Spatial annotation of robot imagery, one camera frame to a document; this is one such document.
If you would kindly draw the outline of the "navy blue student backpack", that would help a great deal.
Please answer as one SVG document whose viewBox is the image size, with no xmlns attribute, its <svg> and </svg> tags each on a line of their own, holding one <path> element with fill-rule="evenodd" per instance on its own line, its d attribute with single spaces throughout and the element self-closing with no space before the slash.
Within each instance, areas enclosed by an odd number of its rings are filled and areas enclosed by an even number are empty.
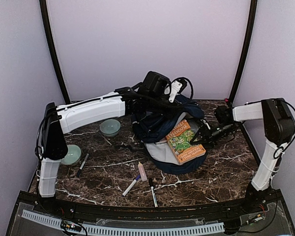
<svg viewBox="0 0 295 236">
<path fill-rule="evenodd" d="M 187 100 L 188 98 L 184 95 L 176 96 L 176 101 L 182 104 L 182 109 L 174 111 L 171 118 L 167 118 L 163 112 L 144 111 L 131 115 L 135 136 L 143 143 L 144 149 L 155 166 L 167 174 L 182 175 L 193 172 L 204 163 L 207 157 L 204 154 L 180 165 L 168 143 L 161 142 L 185 116 L 197 119 L 205 117 L 197 101 L 188 102 Z"/>
</svg>

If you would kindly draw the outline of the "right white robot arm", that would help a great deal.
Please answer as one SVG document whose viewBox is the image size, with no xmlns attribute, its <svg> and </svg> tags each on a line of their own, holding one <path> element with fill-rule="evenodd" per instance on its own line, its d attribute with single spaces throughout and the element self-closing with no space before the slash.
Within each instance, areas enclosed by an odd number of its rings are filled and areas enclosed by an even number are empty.
<svg viewBox="0 0 295 236">
<path fill-rule="evenodd" d="M 204 119 L 197 120 L 199 128 L 190 143 L 209 148 L 246 121 L 262 121 L 265 149 L 250 185 L 256 192 L 270 188 L 285 151 L 295 140 L 295 108 L 284 98 L 270 98 L 236 107 L 218 106 L 214 115 L 218 126 L 213 127 Z"/>
</svg>

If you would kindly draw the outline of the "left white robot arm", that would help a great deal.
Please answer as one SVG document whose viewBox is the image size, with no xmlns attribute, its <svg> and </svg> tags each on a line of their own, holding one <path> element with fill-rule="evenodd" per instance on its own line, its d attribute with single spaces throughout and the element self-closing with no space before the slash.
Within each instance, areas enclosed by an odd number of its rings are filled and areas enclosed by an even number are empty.
<svg viewBox="0 0 295 236">
<path fill-rule="evenodd" d="M 182 107 L 175 101 L 182 87 L 181 82 L 172 82 L 150 71 L 143 82 L 132 87 L 118 88 L 106 95 L 69 105 L 49 103 L 38 128 L 34 150 L 40 161 L 37 187 L 37 193 L 42 197 L 40 206 L 48 214 L 59 211 L 59 202 L 52 197 L 56 193 L 60 162 L 68 152 L 65 134 L 94 122 L 138 112 L 153 111 L 171 116 Z"/>
</svg>

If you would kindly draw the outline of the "orange treehouse book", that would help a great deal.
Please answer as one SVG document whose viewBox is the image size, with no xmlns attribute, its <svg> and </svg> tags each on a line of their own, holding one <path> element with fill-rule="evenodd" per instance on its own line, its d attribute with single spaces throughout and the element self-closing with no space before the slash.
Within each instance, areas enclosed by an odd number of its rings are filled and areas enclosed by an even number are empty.
<svg viewBox="0 0 295 236">
<path fill-rule="evenodd" d="M 194 131 L 185 119 L 178 123 L 166 136 L 167 143 L 179 165 L 206 154 L 202 144 L 191 144 L 194 136 Z"/>
</svg>

